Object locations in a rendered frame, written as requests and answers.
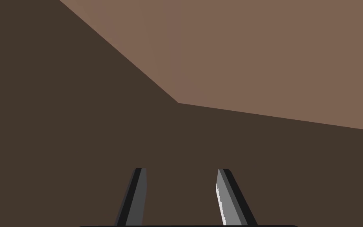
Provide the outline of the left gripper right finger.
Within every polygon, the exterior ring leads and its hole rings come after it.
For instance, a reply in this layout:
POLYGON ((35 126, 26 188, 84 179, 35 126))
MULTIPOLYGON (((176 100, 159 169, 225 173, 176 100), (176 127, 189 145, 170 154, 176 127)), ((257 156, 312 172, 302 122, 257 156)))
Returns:
POLYGON ((223 225, 258 226, 230 169, 218 169, 216 194, 223 225))

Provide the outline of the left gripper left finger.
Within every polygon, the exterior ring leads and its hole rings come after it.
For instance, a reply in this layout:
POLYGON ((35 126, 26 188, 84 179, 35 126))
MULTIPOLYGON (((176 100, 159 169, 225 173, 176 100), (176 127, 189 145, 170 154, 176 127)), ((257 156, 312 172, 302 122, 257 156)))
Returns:
POLYGON ((142 225, 146 193, 146 169, 135 168, 115 221, 116 226, 142 225))

